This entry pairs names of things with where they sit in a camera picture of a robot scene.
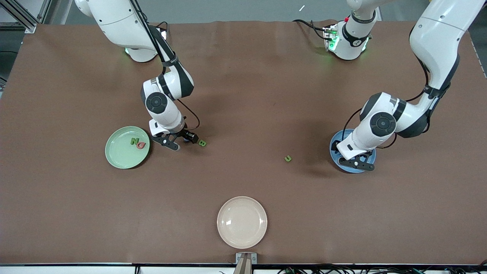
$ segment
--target brown tabletop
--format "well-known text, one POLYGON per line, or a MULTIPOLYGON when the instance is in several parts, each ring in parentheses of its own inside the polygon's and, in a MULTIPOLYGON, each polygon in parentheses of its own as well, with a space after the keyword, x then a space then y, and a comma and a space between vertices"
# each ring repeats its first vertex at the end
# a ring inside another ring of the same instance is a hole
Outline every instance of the brown tabletop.
POLYGON ((423 88, 412 25, 378 22, 353 61, 298 23, 172 25, 195 82, 184 102, 208 145, 152 143, 129 170, 107 162, 105 143, 124 126, 149 129, 139 91, 160 62, 132 61, 97 26, 39 25, 0 100, 0 262, 233 261, 216 216, 250 196, 269 218, 249 249, 261 263, 479 263, 487 85, 468 34, 427 134, 378 151, 369 173, 340 171, 328 152, 370 95, 423 88))

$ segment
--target floor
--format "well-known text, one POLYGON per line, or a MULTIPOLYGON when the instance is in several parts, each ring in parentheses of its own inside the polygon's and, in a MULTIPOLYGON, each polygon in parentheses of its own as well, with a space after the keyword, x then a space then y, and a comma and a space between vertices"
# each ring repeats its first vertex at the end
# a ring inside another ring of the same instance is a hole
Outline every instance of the floor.
MULTIPOLYGON (((319 21, 341 20, 350 13, 345 0, 177 0, 171 1, 171 4, 167 2, 167 0, 139 0, 142 10, 151 22, 165 20, 169 23, 206 23, 231 20, 292 21, 294 19, 319 21)), ((383 20, 415 21, 428 4, 428 0, 397 0, 381 6, 380 11, 383 20)), ((95 24, 93 18, 85 16, 78 10, 73 0, 56 0, 51 5, 49 15, 49 23, 53 24, 95 24)), ((487 9, 480 12, 469 30, 480 61, 487 64, 487 9)), ((17 52, 23 36, 22 31, 0 31, 0 51, 17 52)), ((15 56, 13 53, 0 53, 1 78, 8 80, 15 56)))

